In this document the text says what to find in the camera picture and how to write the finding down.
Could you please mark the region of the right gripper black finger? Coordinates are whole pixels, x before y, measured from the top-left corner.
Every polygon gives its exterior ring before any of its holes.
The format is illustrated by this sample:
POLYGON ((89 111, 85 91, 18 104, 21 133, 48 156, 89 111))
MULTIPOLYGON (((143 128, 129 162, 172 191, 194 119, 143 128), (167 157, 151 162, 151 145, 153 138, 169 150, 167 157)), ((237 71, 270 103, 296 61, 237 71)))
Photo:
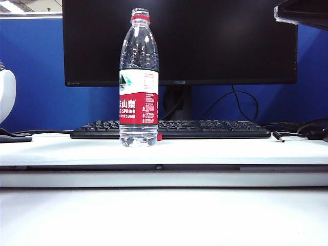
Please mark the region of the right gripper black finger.
POLYGON ((278 5, 278 11, 290 14, 327 15, 327 0, 284 1, 278 5))
POLYGON ((327 12, 294 11, 275 7, 274 18, 278 22, 327 30, 327 12))

